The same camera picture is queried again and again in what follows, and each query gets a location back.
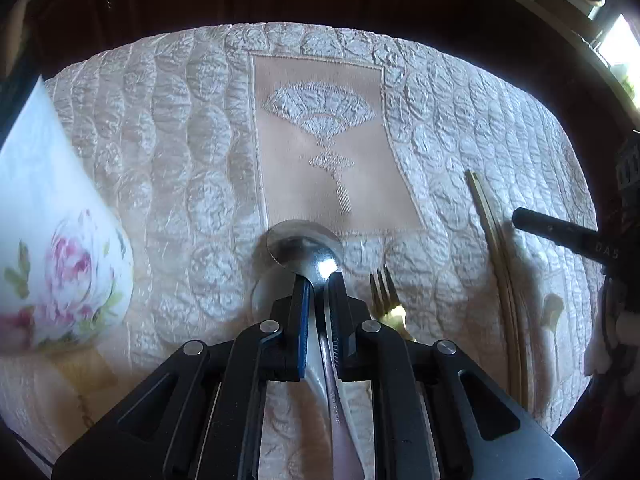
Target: floral pattern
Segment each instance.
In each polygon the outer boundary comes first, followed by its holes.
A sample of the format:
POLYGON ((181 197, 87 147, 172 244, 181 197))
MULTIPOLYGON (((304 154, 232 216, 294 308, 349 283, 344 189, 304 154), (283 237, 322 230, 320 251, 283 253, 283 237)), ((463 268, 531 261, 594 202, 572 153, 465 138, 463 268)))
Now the floral pattern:
MULTIPOLYGON (((124 238, 118 230, 116 236, 124 260, 124 238)), ((20 241, 18 266, 5 268, 4 279, 29 304, 16 314, 0 316, 0 351, 4 347, 51 349, 78 343, 116 322, 118 316, 112 308, 123 294, 116 290, 114 269, 106 261, 109 251, 110 240, 100 240, 88 209, 63 219, 44 254, 45 286, 36 295, 29 289, 29 248, 20 241), (46 336, 38 338, 38 328, 46 336)))

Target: bright window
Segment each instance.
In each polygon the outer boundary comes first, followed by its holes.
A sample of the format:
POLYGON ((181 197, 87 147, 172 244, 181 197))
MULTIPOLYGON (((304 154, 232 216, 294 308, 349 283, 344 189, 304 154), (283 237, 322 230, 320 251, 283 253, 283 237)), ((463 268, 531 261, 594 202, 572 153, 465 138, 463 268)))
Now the bright window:
POLYGON ((598 48, 623 86, 633 88, 634 104, 640 108, 640 44, 620 14, 598 48))

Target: chopsticks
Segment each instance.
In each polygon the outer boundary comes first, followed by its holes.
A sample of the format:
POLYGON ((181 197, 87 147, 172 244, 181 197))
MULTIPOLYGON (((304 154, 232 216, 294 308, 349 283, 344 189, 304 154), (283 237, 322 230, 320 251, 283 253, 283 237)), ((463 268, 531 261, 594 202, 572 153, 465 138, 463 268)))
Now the chopsticks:
POLYGON ((518 305, 513 290, 511 273, 508 267, 508 255, 504 234, 500 229, 497 216, 491 209, 482 186, 481 178, 475 171, 465 171, 471 195, 484 229, 484 235, 489 247, 491 260, 494 263, 495 275, 498 281, 498 295, 500 309, 504 321, 504 331, 507 341, 507 364, 509 386, 507 393, 525 410, 529 409, 529 378, 527 376, 526 350, 524 339, 521 338, 521 322, 518 320, 518 305))

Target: spoon handle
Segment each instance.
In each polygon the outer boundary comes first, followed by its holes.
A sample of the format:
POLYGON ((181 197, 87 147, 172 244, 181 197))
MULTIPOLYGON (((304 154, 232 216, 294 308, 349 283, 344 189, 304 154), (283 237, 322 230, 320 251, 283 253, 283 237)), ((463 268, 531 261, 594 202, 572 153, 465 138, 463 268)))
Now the spoon handle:
POLYGON ((335 381, 334 364, 326 332, 318 333, 322 369, 326 382, 326 396, 329 402, 331 421, 331 446, 334 463, 334 480, 364 480, 364 471, 355 444, 344 416, 344 408, 335 381))

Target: metal screw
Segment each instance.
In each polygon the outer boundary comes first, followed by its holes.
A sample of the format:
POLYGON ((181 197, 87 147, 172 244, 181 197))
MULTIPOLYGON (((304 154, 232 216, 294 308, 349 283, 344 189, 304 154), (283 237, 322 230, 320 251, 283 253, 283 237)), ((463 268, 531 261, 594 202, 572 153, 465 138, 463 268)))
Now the metal screw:
POLYGON ((453 355, 457 350, 456 344, 451 341, 447 341, 446 339, 438 341, 436 348, 438 349, 438 352, 444 355, 453 355))
POLYGON ((378 323, 374 319, 367 319, 366 321, 363 321, 360 326, 365 332, 371 332, 372 334, 375 334, 376 332, 380 332, 380 328, 381 328, 380 323, 378 323))
POLYGON ((200 341, 187 341, 182 347, 182 351, 187 355, 199 355, 204 350, 204 345, 200 341))
POLYGON ((260 323, 260 330, 262 330, 265 334, 273 334, 280 330, 280 324, 273 319, 267 319, 260 323))

